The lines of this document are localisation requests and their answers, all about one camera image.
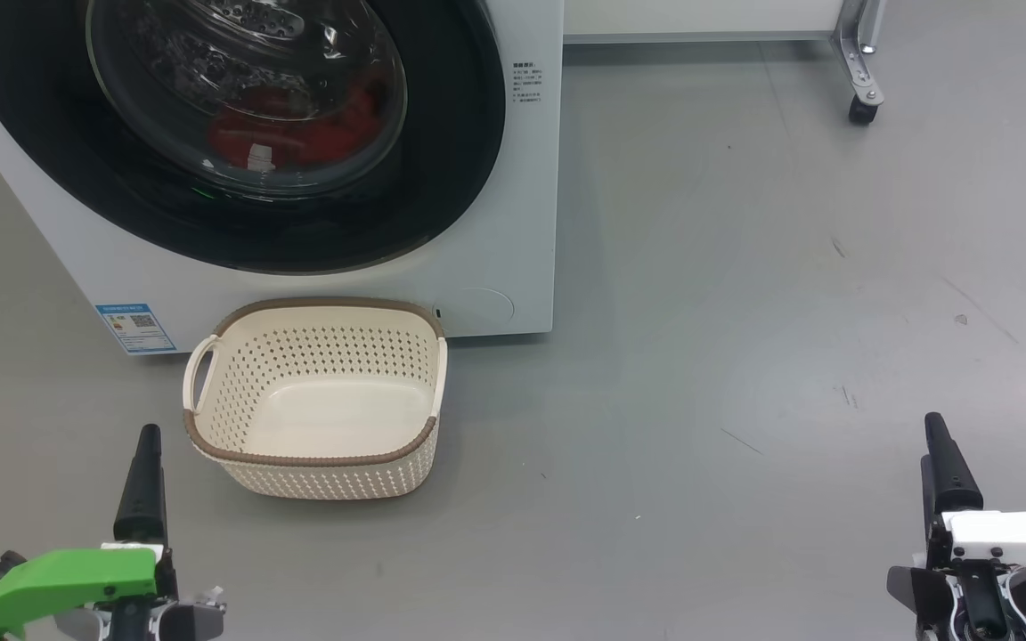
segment green plastic bracket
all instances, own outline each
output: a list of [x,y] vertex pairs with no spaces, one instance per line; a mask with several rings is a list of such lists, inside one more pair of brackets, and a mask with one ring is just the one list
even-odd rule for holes
[[58,550],[26,561],[0,579],[0,637],[26,638],[25,626],[85,604],[156,594],[153,550]]

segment white washing machine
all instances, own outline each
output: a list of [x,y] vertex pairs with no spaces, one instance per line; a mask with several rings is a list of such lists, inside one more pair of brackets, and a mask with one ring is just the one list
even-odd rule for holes
[[0,0],[0,171],[129,354],[191,352],[287,296],[547,332],[562,15]]

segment beige plastic basket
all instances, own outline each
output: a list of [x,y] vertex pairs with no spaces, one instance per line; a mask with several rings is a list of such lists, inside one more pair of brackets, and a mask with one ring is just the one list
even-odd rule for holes
[[425,309],[269,301],[233,313],[192,353],[185,427],[200,453],[261,494],[398,496],[430,474],[444,383],[445,337]]

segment round black door frame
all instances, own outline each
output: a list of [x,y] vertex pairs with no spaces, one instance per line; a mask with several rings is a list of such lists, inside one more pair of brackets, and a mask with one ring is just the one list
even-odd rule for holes
[[505,76],[480,0],[366,3],[395,40],[409,105],[395,149],[341,192],[248,198],[160,157],[104,101],[74,0],[0,0],[0,121],[92,211],[189,258],[262,273],[382,263],[451,227],[488,182]]

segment caster wheel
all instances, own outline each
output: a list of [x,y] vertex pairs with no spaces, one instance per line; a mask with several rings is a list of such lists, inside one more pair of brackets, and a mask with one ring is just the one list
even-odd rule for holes
[[876,106],[866,105],[862,98],[854,96],[854,102],[850,105],[850,122],[855,125],[868,125],[876,118]]

